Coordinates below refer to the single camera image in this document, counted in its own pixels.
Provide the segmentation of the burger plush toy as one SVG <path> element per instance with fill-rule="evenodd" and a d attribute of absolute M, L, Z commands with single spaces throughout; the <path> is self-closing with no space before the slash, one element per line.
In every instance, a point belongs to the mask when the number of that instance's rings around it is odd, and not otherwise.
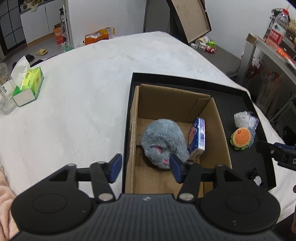
<path fill-rule="evenodd" d="M 251 132 L 247 128 L 238 128 L 230 137 L 230 144 L 235 150 L 244 150 L 251 143 Z"/>

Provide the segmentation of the black shallow tray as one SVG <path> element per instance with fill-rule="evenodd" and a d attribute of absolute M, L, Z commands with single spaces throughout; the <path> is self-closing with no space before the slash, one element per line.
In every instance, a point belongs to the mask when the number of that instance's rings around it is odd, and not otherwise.
<path fill-rule="evenodd" d="M 170 154 L 204 168 L 223 164 L 258 186 L 276 187 L 273 161 L 255 149 L 261 123 L 237 132 L 234 115 L 256 117 L 246 92 L 188 78 L 133 73 L 125 132 L 122 190 L 177 195 Z"/>

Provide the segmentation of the orange cardboard box on floor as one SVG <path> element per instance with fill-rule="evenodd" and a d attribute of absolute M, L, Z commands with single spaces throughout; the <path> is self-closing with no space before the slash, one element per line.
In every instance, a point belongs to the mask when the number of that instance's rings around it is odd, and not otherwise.
<path fill-rule="evenodd" d="M 55 35 L 56 43 L 62 44 L 65 41 L 65 37 L 63 35 L 63 32 L 64 32 L 63 24 L 62 23 L 56 24 L 54 26 L 53 32 Z"/>

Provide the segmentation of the yellow slipper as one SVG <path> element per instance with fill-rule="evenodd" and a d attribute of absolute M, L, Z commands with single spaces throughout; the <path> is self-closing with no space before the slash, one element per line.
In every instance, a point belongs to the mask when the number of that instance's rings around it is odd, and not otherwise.
<path fill-rule="evenodd" d="M 44 55 L 46 55 L 48 53 L 48 51 L 46 50 L 46 49 L 40 49 L 37 53 L 36 53 L 36 55 L 38 55 L 38 56 L 44 56 Z"/>

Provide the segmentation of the brown cardboard box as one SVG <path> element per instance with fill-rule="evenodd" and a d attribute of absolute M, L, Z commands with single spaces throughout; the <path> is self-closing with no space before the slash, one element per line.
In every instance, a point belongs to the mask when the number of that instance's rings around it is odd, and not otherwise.
<path fill-rule="evenodd" d="M 222 121 L 213 97 L 141 84 L 132 88 L 127 115 L 122 190 L 128 194 L 173 194 L 181 185 L 170 155 L 204 168 L 231 167 Z"/>

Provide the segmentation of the green tissue box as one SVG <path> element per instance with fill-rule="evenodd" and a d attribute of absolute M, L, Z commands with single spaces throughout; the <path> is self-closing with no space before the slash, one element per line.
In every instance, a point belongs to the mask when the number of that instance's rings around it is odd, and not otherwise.
<path fill-rule="evenodd" d="M 22 56 L 13 68 L 11 77 L 16 84 L 12 98 L 18 107 L 38 98 L 44 80 L 41 67 L 31 68 L 27 58 Z"/>

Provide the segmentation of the black lace pouch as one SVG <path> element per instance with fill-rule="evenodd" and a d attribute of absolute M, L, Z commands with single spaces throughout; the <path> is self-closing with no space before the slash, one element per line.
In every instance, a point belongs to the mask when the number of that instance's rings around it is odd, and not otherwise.
<path fill-rule="evenodd" d="M 252 168 L 251 170 L 248 170 L 245 175 L 248 180 L 254 182 L 257 186 L 263 186 L 262 178 L 256 167 Z"/>

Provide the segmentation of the blue tissue pack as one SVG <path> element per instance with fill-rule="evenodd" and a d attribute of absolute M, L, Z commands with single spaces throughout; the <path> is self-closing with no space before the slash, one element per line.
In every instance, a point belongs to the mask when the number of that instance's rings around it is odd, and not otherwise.
<path fill-rule="evenodd" d="M 190 160 L 199 158 L 205 150 L 205 121 L 196 118 L 188 135 L 188 151 Z"/>

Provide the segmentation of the grey desk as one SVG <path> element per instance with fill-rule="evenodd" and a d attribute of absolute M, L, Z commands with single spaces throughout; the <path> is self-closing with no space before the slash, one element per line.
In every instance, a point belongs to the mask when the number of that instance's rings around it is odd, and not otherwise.
<path fill-rule="evenodd" d="M 286 75 L 287 88 L 295 94 L 295 70 L 288 64 L 286 59 L 277 54 L 276 51 L 267 45 L 262 38 L 250 33 L 246 37 L 245 47 L 236 77 L 236 83 L 248 89 L 251 99 L 255 102 L 257 94 L 255 94 L 255 90 L 250 90 L 248 87 L 249 84 L 246 74 L 250 64 L 252 63 L 256 49 L 259 49 L 259 54 L 257 55 L 258 57 L 262 56 L 262 59 L 264 57 L 268 58 L 277 66 L 278 69 L 280 69 L 282 73 Z"/>

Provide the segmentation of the clear plastic filling bag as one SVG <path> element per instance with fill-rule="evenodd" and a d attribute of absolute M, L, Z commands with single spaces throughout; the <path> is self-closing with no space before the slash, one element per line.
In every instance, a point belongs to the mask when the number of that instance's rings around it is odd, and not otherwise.
<path fill-rule="evenodd" d="M 256 135 L 256 128 L 258 126 L 259 119 L 253 115 L 250 111 L 244 111 L 242 114 L 242 126 L 247 128 L 251 133 L 251 140 L 254 141 Z"/>

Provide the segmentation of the pink blanket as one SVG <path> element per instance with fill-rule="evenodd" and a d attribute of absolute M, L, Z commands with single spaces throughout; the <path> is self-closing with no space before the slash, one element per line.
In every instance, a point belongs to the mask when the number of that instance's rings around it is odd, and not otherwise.
<path fill-rule="evenodd" d="M 11 240 L 19 230 L 11 215 L 11 205 L 16 196 L 6 181 L 3 166 L 0 176 L 0 235 L 1 241 L 5 241 Z"/>

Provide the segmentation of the black lid with brown inside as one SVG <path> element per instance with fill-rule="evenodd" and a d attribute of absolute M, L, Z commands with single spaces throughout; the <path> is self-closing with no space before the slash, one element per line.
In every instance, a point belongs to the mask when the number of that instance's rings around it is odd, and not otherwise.
<path fill-rule="evenodd" d="M 170 8 L 168 33 L 185 44 L 191 44 L 210 32 L 211 25 L 201 0 L 167 1 Z"/>

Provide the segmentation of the toys pile on bench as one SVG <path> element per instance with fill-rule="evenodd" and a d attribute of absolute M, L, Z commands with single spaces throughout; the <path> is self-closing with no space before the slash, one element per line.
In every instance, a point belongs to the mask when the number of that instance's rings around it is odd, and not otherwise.
<path fill-rule="evenodd" d="M 197 39 L 194 43 L 191 43 L 190 46 L 193 49 L 201 50 L 211 54 L 216 52 L 216 42 L 212 41 L 208 36 Z"/>

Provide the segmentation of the white wad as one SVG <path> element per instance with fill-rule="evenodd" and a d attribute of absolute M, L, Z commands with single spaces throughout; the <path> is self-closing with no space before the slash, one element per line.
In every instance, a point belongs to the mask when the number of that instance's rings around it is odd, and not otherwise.
<path fill-rule="evenodd" d="M 250 114 L 247 111 L 234 114 L 234 123 L 236 128 L 249 127 L 249 119 L 250 119 Z"/>

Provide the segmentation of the grey plush mouse toy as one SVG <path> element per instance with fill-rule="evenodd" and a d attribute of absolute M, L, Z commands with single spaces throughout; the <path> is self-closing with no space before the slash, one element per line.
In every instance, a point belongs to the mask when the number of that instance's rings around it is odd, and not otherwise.
<path fill-rule="evenodd" d="M 183 163 L 189 159 L 184 134 L 172 120 L 158 119 L 150 123 L 140 144 L 145 156 L 160 169 L 170 169 L 171 154 L 176 154 Z"/>

